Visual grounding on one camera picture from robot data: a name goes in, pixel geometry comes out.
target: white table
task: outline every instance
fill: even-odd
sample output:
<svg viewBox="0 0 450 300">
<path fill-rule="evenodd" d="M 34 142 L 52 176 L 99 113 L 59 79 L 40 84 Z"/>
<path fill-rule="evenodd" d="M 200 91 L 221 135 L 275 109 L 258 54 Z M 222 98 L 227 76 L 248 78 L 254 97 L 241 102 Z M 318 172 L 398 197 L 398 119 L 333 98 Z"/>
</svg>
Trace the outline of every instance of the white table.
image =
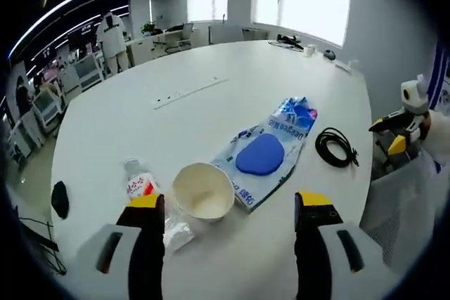
<svg viewBox="0 0 450 300">
<path fill-rule="evenodd" d="M 156 98 L 214 75 L 229 80 L 153 109 Z M 360 222 L 371 177 L 371 108 L 361 74 L 339 70 L 320 54 L 307 58 L 267 41 L 206 46 L 152 60 L 71 102 L 51 177 L 52 186 L 64 181 L 70 201 L 64 221 L 52 210 L 65 261 L 124 209 L 124 159 L 146 161 L 162 187 L 170 188 L 181 167 L 208 162 L 290 96 L 306 96 L 319 111 L 292 177 L 250 215 L 235 205 L 166 256 L 162 287 L 165 300 L 291 299 L 297 290 L 294 192 L 323 192 L 344 221 Z M 317 155 L 314 141 L 327 126 L 341 130 L 357 149 L 359 167 L 334 168 Z"/>
</svg>

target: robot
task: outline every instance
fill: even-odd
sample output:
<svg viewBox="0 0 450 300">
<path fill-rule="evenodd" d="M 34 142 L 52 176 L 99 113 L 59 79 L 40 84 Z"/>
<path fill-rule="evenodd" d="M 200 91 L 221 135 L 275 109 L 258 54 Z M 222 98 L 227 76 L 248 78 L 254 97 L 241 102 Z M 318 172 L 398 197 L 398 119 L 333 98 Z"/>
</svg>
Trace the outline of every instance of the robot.
<svg viewBox="0 0 450 300">
<path fill-rule="evenodd" d="M 422 136 L 421 124 L 428 114 L 427 84 L 423 75 L 401 84 L 401 101 L 403 107 L 400 110 L 378 119 L 369 129 L 372 132 L 404 129 L 389 147 L 389 155 L 406 151 Z"/>
</svg>

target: plastic water bottle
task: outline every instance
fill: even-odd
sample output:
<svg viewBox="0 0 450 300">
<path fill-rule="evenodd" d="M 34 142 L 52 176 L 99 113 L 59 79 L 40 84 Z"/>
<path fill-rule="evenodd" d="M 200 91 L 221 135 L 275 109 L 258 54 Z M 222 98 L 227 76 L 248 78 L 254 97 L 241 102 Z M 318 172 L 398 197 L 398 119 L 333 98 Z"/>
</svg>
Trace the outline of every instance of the plastic water bottle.
<svg viewBox="0 0 450 300">
<path fill-rule="evenodd" d="M 124 163 L 124 169 L 128 182 L 127 194 L 130 199 L 158 191 L 155 177 L 137 159 L 128 159 Z"/>
</svg>

